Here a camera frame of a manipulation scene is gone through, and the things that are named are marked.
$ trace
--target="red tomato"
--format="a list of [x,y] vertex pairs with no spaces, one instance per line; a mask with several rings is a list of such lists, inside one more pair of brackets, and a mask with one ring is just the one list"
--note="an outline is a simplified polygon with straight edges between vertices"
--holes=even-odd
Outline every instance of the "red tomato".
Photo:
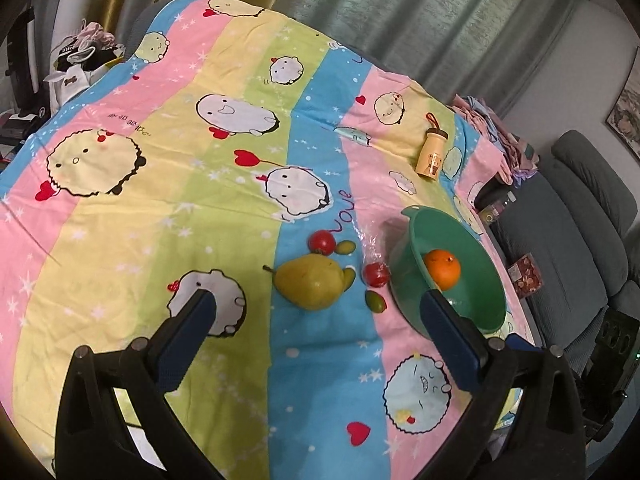
[[390,278],[391,273],[383,262],[375,262],[366,265],[364,269],[362,269],[362,279],[364,282],[375,288],[385,286],[389,282]]
[[324,254],[324,256],[328,256],[335,251],[335,238],[329,231],[325,230],[313,233],[309,240],[306,241],[306,244],[312,253]]

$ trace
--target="green plastic basin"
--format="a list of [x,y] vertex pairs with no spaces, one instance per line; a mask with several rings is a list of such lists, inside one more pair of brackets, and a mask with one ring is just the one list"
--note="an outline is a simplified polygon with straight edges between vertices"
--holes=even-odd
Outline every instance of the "green plastic basin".
[[484,247],[455,218],[438,209],[411,206],[402,214],[409,227],[389,258],[391,291],[407,321],[429,337],[420,320],[420,298],[438,288],[422,255],[434,249],[452,253],[460,262],[460,280],[443,295],[460,316],[468,317],[480,332],[491,334],[504,323],[504,288]]

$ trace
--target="bowl handle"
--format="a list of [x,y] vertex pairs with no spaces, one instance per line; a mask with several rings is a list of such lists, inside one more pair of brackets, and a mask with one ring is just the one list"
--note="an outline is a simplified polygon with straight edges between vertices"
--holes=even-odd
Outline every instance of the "bowl handle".
[[408,218],[413,218],[418,214],[418,211],[420,211],[420,209],[422,209],[422,206],[420,205],[411,205],[402,209],[402,214]]

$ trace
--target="orange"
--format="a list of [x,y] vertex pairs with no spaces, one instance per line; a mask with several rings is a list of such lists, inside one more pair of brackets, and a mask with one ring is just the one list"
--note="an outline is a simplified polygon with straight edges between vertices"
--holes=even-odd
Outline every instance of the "orange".
[[460,262],[449,251],[434,249],[424,254],[422,260],[441,290],[449,290],[460,279]]

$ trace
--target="gray sofa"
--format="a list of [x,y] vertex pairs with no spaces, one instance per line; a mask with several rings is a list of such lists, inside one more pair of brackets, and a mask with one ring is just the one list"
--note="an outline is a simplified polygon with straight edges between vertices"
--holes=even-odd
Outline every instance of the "gray sofa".
[[[492,234],[507,265],[533,254],[544,285],[526,299],[527,317],[539,342],[560,345],[581,373],[608,308],[640,319],[640,240],[628,240],[628,250],[623,242],[638,212],[636,200],[575,130],[542,157],[538,174],[511,190],[517,200],[492,224]],[[504,193],[504,186],[483,190],[476,206]],[[640,374],[627,394],[612,431],[601,443],[590,444],[588,464],[613,449],[638,411]]]

